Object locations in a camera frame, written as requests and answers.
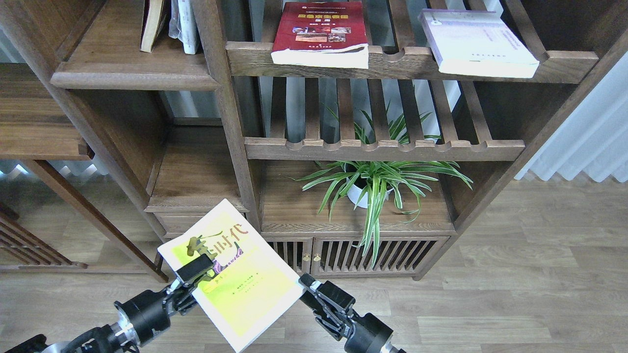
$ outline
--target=spider plant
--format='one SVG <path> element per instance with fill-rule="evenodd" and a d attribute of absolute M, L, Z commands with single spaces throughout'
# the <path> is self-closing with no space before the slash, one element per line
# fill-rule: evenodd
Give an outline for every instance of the spider plant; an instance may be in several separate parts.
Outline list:
<path fill-rule="evenodd" d="M 338 119 L 338 115 L 333 110 L 329 109 L 329 107 L 327 109 Z M 372 131 L 372 118 L 366 111 L 362 111 L 362 113 L 370 124 Z M 430 113 L 422 114 L 421 122 L 429 115 Z M 356 122 L 354 126 L 357 139 L 364 144 L 372 143 L 371 133 L 368 133 L 366 129 Z M 400 144 L 409 143 L 406 120 L 403 114 L 389 122 L 389 132 L 391 139 L 399 141 Z M 439 139 L 441 137 L 438 135 L 426 135 L 425 138 Z M 326 165 L 322 165 L 319 162 L 317 164 L 321 170 L 294 180 L 307 181 L 313 179 L 303 186 L 303 191 L 322 183 L 330 183 L 318 209 L 318 213 L 322 212 L 325 205 L 331 200 L 329 206 L 330 221 L 333 208 L 338 199 L 346 196 L 351 186 L 355 185 L 360 179 L 365 183 L 365 187 L 362 188 L 354 209 L 357 207 L 357 203 L 364 197 L 367 198 L 368 206 L 364 222 L 364 233 L 358 246 L 364 247 L 362 255 L 366 256 L 371 243 L 373 244 L 372 268 L 375 266 L 377 255 L 379 254 L 379 216 L 384 206 L 384 201 L 387 199 L 388 190 L 394 192 L 394 205 L 400 210 L 403 208 L 401 187 L 406 187 L 412 192 L 414 198 L 416 198 L 417 209 L 402 212 L 402 214 L 414 214 L 411 220 L 405 222 L 410 223 L 419 216 L 421 197 L 425 197 L 424 190 L 431 191 L 430 186 L 425 182 L 438 181 L 437 178 L 429 174 L 451 175 L 460 178 L 469 187 L 473 183 L 469 177 L 458 171 L 457 168 L 460 168 L 460 166 L 454 161 L 335 161 Z"/>

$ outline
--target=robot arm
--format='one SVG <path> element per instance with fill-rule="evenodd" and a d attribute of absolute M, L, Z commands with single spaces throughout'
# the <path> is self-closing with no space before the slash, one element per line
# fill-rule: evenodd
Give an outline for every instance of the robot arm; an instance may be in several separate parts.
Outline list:
<path fill-rule="evenodd" d="M 309 274 L 300 279 L 307 287 L 301 301 L 313 310 L 315 320 L 335 339 L 346 338 L 348 353 L 405 353 L 391 344 L 393 330 L 375 315 L 363 317 L 353 310 L 355 298 L 335 284 L 320 283 Z"/>
<path fill-rule="evenodd" d="M 192 292 L 213 266 L 207 255 L 201 255 L 176 272 L 176 280 L 159 292 L 143 291 L 125 303 L 114 302 L 120 319 L 112 325 L 94 327 L 71 342 L 45 345 L 38 335 L 38 345 L 29 341 L 6 353 L 139 353 L 170 327 L 170 317 L 185 315 L 196 304 Z M 309 274 L 300 282 L 307 288 L 301 301 L 314 313 L 315 320 L 335 339 L 347 339 L 348 353 L 405 353 L 390 343 L 393 330 L 373 314 L 363 317 L 353 310 L 355 298 L 327 281 L 320 283 Z"/>

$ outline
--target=white book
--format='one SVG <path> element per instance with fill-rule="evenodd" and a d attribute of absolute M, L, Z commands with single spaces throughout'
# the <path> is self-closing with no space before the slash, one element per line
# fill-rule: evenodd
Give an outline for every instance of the white book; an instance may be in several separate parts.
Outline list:
<path fill-rule="evenodd" d="M 172 18 L 168 35 L 183 43 L 186 54 L 198 50 L 198 28 L 190 0 L 171 0 Z"/>
<path fill-rule="evenodd" d="M 419 19 L 442 73 L 529 79 L 539 66 L 496 13 L 424 9 Z"/>
<path fill-rule="evenodd" d="M 227 200 L 158 251 L 175 271 L 201 254 L 214 261 L 192 295 L 236 352 L 305 291 L 298 274 Z"/>

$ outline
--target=book spine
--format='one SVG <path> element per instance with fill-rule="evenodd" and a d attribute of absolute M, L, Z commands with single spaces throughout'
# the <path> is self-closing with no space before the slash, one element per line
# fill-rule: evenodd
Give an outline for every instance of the book spine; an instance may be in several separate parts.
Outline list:
<path fill-rule="evenodd" d="M 170 22 L 168 36 L 181 40 L 181 16 L 179 16 L 179 0 L 170 0 Z"/>
<path fill-rule="evenodd" d="M 186 54 L 196 54 L 198 49 L 198 30 L 190 0 L 179 1 L 179 17 L 181 19 L 181 41 Z"/>
<path fill-rule="evenodd" d="M 443 62 L 443 55 L 441 55 L 440 51 L 438 50 L 438 45 L 436 45 L 436 41 L 434 40 L 434 36 L 432 35 L 430 24 L 428 23 L 426 14 L 421 13 L 419 19 L 421 20 L 421 26 L 423 27 L 425 36 L 428 40 L 428 43 L 430 44 L 432 53 L 434 54 L 434 59 L 436 60 L 436 63 L 440 66 Z"/>

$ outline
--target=shelf slot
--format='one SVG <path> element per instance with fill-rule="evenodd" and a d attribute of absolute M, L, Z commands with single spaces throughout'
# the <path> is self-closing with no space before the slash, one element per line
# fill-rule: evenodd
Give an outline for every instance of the shelf slot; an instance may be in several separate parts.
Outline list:
<path fill-rule="evenodd" d="M 373 257 L 373 248 L 369 248 L 366 255 L 362 252 L 362 248 L 358 249 L 360 251 L 360 263 L 357 265 L 358 271 L 364 271 L 365 266 L 368 266 L 371 263 L 371 257 Z"/>
<path fill-rule="evenodd" d="M 351 81 L 349 79 L 336 80 L 336 95 L 338 96 L 340 140 L 355 139 L 353 100 L 351 96 Z"/>
<path fill-rule="evenodd" d="M 430 80 L 430 92 L 434 101 L 434 108 L 438 116 L 438 125 L 445 143 L 458 140 L 458 133 L 453 124 L 452 111 L 449 108 L 447 93 L 443 81 Z"/>
<path fill-rule="evenodd" d="M 409 263 L 410 268 L 414 269 L 421 263 L 421 260 L 429 253 L 430 249 L 434 246 L 436 241 L 424 241 L 424 245 L 421 247 L 421 251 L 416 254 Z"/>
<path fill-rule="evenodd" d="M 371 101 L 371 118 L 376 141 L 390 140 L 388 118 L 386 116 L 386 102 L 384 89 L 380 80 L 367 80 L 369 86 L 369 100 Z"/>
<path fill-rule="evenodd" d="M 405 253 L 405 254 L 407 254 L 407 255 L 406 255 L 406 257 L 405 257 L 405 258 L 404 258 L 404 259 L 403 259 L 403 260 L 402 260 L 402 261 L 398 264 L 397 269 L 407 269 L 407 268 L 406 268 L 407 266 L 406 266 L 405 264 L 406 264 L 406 263 L 408 263 L 408 260 L 410 260 L 410 256 L 412 256 L 412 254 L 414 254 L 414 252 L 416 252 L 416 248 L 418 248 L 418 247 L 419 247 L 419 245 L 421 245 L 421 242 L 420 242 L 420 241 L 414 241 L 413 243 L 414 243 L 414 245 L 412 246 L 412 249 L 411 249 L 410 251 L 408 251 L 407 253 Z"/>
<path fill-rule="evenodd" d="M 464 3 L 469 10 L 486 11 L 484 0 L 465 0 Z"/>
<path fill-rule="evenodd" d="M 447 2 L 445 0 L 429 0 L 428 6 L 430 7 L 430 9 L 446 10 Z"/>
<path fill-rule="evenodd" d="M 504 11 L 509 14 L 512 20 L 517 26 L 519 34 L 523 42 L 526 44 L 528 50 L 534 55 L 534 57 L 540 62 L 544 62 L 548 59 L 545 46 L 541 42 L 541 38 L 534 29 L 532 21 L 526 12 L 526 9 L 521 4 L 520 0 L 500 0 L 500 3 L 504 7 Z"/>
<path fill-rule="evenodd" d="M 406 119 L 406 129 L 408 130 L 408 138 L 410 144 L 416 144 L 417 140 L 425 139 L 423 127 L 421 126 L 421 113 L 416 105 L 416 96 L 414 95 L 414 85 L 411 80 L 399 80 L 399 95 L 401 96 L 401 107 L 403 115 Z"/>
<path fill-rule="evenodd" d="M 0 158 L 91 160 L 93 151 L 25 63 L 0 63 Z"/>
<path fill-rule="evenodd" d="M 288 252 L 288 242 L 284 241 L 282 242 L 282 244 L 283 244 L 283 261 L 285 261 L 286 263 L 289 263 L 288 256 L 290 256 L 290 253 Z"/>
<path fill-rule="evenodd" d="M 311 161 L 267 161 L 264 164 L 266 167 L 262 221 L 264 237 L 361 238 L 366 209 L 354 210 L 351 201 L 343 197 L 338 199 L 330 221 L 327 208 L 318 213 L 328 185 L 317 185 L 304 192 L 301 187 L 307 182 L 295 182 L 288 178 L 300 178 L 320 170 L 316 164 Z M 382 237 L 445 236 L 455 233 L 440 183 L 429 184 L 433 191 L 421 199 L 421 215 L 415 222 L 402 223 L 411 220 L 413 216 L 401 214 L 391 200 L 384 204 L 380 216 Z M 413 198 L 409 190 L 402 189 L 401 194 L 405 201 L 404 210 L 416 208 L 416 198 Z"/>
<path fill-rule="evenodd" d="M 351 257 L 351 263 L 348 266 L 348 270 L 349 271 L 357 271 L 357 261 L 358 259 L 360 259 L 360 255 L 362 254 L 362 250 L 360 248 L 357 247 L 358 244 L 360 244 L 360 242 L 350 242 L 349 243 L 351 245 L 351 247 L 353 248 L 352 251 L 352 257 Z"/>
<path fill-rule="evenodd" d="M 405 254 L 406 250 L 410 246 L 410 243 L 411 242 L 409 241 L 404 241 L 403 247 L 401 248 L 401 251 L 399 252 L 399 254 Z M 388 268 L 393 269 L 393 270 L 398 270 L 400 262 L 401 262 L 401 256 L 396 256 L 394 261 L 388 266 Z"/>
<path fill-rule="evenodd" d="M 407 46 L 416 46 L 406 1 L 388 0 L 388 11 L 390 13 L 392 33 L 398 51 L 404 50 Z"/>
<path fill-rule="evenodd" d="M 299 256 L 298 254 L 298 247 L 299 247 L 300 243 L 297 242 L 293 242 L 292 243 L 292 263 L 293 263 L 293 268 L 297 267 L 297 264 L 299 263 L 299 259 L 301 258 L 301 256 Z"/>
<path fill-rule="evenodd" d="M 341 271 L 348 272 L 349 271 L 349 261 L 351 259 L 351 250 L 356 250 L 356 249 L 353 247 L 353 242 L 352 241 L 347 241 L 346 244 L 347 244 L 347 248 L 345 250 L 345 257 L 343 258 L 343 261 L 342 261 L 342 269 L 341 269 Z"/>
<path fill-rule="evenodd" d="M 429 241 L 417 241 L 413 251 L 409 252 L 406 258 L 402 262 L 403 269 L 412 269 L 412 265 L 419 259 L 419 257 L 425 252 L 426 247 L 429 245 Z"/>
<path fill-rule="evenodd" d="M 284 138 L 286 136 L 286 78 L 273 78 L 273 101 L 271 103 L 271 131 L 270 137 Z"/>
<path fill-rule="evenodd" d="M 384 260 L 384 258 L 386 258 L 386 254 L 388 253 L 388 249 L 390 248 L 391 244 L 393 242 L 391 241 L 386 241 L 385 244 L 384 242 L 382 242 L 382 245 L 384 245 L 384 249 L 381 249 L 379 251 L 379 255 L 377 256 L 379 259 L 377 259 L 377 262 L 375 263 L 375 269 L 376 271 L 381 271 L 382 270 L 382 261 Z"/>
<path fill-rule="evenodd" d="M 332 268 L 334 269 L 334 271 L 340 271 L 340 265 L 341 265 L 339 263 L 339 260 L 340 260 L 340 249 L 342 248 L 342 244 L 343 243 L 344 243 L 344 241 L 336 242 L 336 245 L 338 246 L 338 248 L 336 249 L 336 257 L 333 260 Z"/>
<path fill-rule="evenodd" d="M 274 42 L 279 21 L 281 20 L 281 0 L 266 0 L 264 3 L 264 20 L 262 22 L 262 42 Z"/>
<path fill-rule="evenodd" d="M 398 252 L 398 250 L 399 250 L 399 246 L 401 245 L 401 243 L 402 243 L 402 242 L 401 242 L 401 241 L 396 241 L 396 242 L 394 242 L 394 243 L 395 243 L 395 246 L 394 246 L 394 248 L 391 250 L 391 252 L 388 254 L 388 257 L 387 257 L 387 259 L 386 259 L 386 262 L 384 262 L 384 263 L 382 264 L 382 266 L 380 267 L 380 268 L 382 269 L 382 271 L 390 271 L 390 269 L 391 269 L 391 267 L 390 267 L 390 262 L 391 262 L 393 259 L 398 259 L 398 258 L 400 258 L 400 257 L 401 257 L 400 255 L 401 255 L 402 253 L 399 253 L 399 252 Z"/>
<path fill-rule="evenodd" d="M 305 138 L 320 139 L 318 79 L 305 79 Z"/>

